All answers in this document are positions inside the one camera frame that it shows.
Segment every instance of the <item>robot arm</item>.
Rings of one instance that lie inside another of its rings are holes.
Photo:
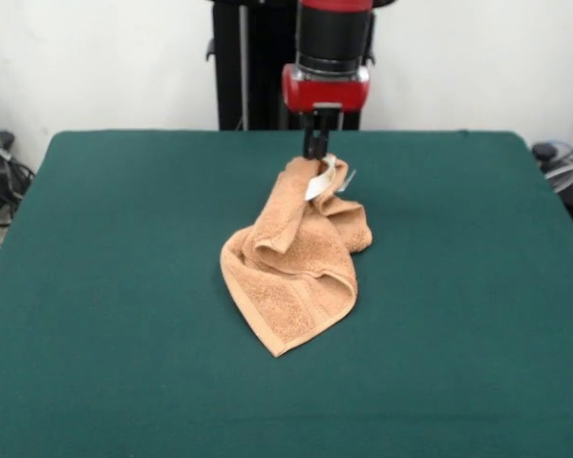
[[[333,118],[365,105],[370,74],[362,64],[373,6],[372,0],[299,0],[297,56],[283,70],[283,95],[304,118],[306,158],[327,154]]]

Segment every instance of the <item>orange towel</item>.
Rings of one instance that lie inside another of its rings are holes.
[[[276,357],[352,310],[357,282],[350,253],[371,244],[363,206],[334,195],[348,174],[346,162],[337,161],[325,193],[305,202],[320,168],[316,160],[291,160],[255,224],[234,234],[221,252],[233,300]]]

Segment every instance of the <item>crumpled towel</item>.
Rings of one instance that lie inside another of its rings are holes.
[[[371,244],[365,209],[334,195],[348,174],[306,202],[321,162],[297,157],[279,174],[254,225],[236,232],[221,252],[227,288],[272,355],[304,344],[342,320],[358,286],[350,253]]]

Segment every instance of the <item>white wall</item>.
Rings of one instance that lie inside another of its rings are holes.
[[[399,0],[378,15],[365,127],[573,142],[573,0]]]
[[[216,129],[205,0],[0,0],[0,128],[33,166],[65,129]],[[573,0],[399,0],[379,12],[367,129],[573,142]]]
[[[0,0],[0,128],[39,164],[66,129],[216,129],[212,5]]]

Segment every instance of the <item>green felt surface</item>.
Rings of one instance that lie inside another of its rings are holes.
[[[359,301],[274,359],[219,253],[301,140],[54,139],[0,255],[0,457],[573,457],[573,224],[523,142],[335,135]]]

